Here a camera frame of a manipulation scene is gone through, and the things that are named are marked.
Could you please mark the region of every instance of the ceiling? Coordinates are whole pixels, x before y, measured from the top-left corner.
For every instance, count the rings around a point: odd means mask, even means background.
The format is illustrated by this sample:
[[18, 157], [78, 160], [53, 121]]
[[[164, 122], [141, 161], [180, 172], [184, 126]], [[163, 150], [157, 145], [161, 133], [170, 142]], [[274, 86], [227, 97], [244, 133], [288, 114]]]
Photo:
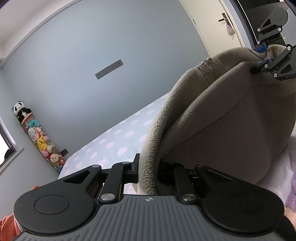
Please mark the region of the ceiling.
[[80, 0], [9, 0], [0, 8], [0, 67], [38, 28]]

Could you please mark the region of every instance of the polka dot bed sheet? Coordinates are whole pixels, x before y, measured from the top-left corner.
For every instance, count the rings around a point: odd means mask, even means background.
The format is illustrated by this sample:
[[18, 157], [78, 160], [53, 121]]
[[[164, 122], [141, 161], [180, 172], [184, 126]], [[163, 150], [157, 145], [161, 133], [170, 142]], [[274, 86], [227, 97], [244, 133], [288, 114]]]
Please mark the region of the polka dot bed sheet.
[[[82, 147], [67, 159], [59, 178], [94, 164], [108, 169], [118, 162], [132, 162], [136, 153], [141, 152], [150, 127], [167, 97], [168, 93]], [[124, 193], [136, 194], [132, 185], [128, 184]]]

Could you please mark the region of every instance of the plush toy storage tube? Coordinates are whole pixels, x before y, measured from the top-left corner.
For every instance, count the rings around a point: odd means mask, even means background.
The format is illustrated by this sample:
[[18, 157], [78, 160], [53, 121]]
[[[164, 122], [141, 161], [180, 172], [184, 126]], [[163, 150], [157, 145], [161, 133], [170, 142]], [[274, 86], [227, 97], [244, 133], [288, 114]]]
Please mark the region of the plush toy storage tube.
[[47, 160], [47, 162], [58, 173], [60, 173], [65, 164], [65, 158], [51, 142], [47, 134], [40, 126], [39, 121], [34, 118], [31, 110], [25, 108], [23, 104], [20, 105], [19, 103], [14, 106], [14, 113], [18, 117], [21, 126], [23, 127], [27, 135], [31, 138], [32, 142], [38, 148], [40, 153]]

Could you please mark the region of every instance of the panda plush toy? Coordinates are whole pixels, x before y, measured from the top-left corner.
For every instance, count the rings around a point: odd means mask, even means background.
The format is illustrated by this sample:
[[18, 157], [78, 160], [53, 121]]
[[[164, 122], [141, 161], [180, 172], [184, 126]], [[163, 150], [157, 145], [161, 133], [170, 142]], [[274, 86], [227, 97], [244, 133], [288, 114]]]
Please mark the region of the panda plush toy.
[[17, 116], [18, 121], [21, 123], [24, 118], [27, 116], [27, 114], [31, 113], [31, 109], [26, 108], [24, 103], [18, 102], [14, 105], [12, 108], [14, 114]]

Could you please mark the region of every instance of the round bolt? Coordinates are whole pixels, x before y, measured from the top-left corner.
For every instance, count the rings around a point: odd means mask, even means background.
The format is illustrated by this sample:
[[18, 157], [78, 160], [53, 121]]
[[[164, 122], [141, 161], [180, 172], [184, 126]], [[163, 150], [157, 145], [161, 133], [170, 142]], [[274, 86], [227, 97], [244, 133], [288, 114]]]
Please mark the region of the round bolt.
[[182, 199], [184, 200], [184, 201], [193, 201], [193, 200], [195, 200], [196, 199], [196, 196], [194, 195], [194, 194], [192, 194], [192, 193], [186, 193], [186, 194], [184, 194], [183, 196], [182, 196]]
[[104, 193], [104, 194], [101, 195], [101, 199], [102, 199], [103, 201], [111, 201], [111, 200], [113, 200], [114, 198], [115, 198], [115, 195], [112, 194], [112, 193]]

